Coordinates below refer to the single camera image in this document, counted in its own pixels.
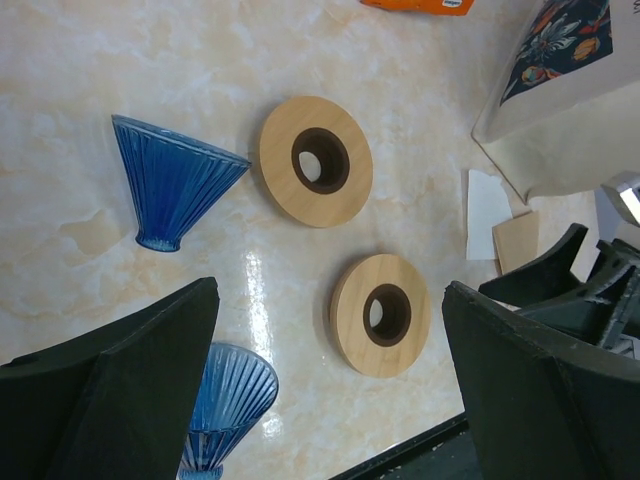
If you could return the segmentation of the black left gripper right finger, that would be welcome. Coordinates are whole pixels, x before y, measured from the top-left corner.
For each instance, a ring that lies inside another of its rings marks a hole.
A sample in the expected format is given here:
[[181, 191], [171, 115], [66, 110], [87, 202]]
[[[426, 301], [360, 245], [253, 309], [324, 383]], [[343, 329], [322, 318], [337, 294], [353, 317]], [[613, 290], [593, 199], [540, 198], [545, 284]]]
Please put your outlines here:
[[442, 315], [484, 478], [638, 478], [638, 361], [457, 281]]

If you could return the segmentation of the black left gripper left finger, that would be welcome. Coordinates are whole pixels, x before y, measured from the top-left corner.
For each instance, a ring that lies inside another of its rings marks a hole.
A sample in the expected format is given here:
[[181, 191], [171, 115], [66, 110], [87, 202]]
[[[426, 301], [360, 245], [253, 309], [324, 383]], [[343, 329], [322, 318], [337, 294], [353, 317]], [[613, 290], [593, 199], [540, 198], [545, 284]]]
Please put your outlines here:
[[214, 278], [1, 368], [5, 479], [172, 479], [219, 310]]

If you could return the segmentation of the brown paper coffee filter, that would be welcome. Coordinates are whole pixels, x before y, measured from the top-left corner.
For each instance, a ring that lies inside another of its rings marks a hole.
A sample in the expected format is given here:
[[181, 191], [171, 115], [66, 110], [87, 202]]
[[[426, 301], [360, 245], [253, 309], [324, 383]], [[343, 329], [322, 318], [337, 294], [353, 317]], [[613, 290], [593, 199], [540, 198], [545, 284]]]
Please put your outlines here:
[[538, 255], [540, 216], [532, 211], [505, 221], [492, 229], [502, 274], [533, 261]]

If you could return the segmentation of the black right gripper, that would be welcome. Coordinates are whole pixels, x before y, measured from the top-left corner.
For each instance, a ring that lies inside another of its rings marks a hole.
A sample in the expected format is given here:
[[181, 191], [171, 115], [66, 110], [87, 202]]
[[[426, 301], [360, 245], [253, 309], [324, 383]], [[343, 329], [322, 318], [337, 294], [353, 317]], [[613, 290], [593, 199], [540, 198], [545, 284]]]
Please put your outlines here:
[[[639, 174], [622, 172], [602, 185], [621, 219], [639, 226]], [[571, 271], [588, 228], [572, 223], [544, 254], [480, 285], [479, 292], [525, 318], [627, 358], [639, 357], [639, 250], [599, 241], [586, 282]]]

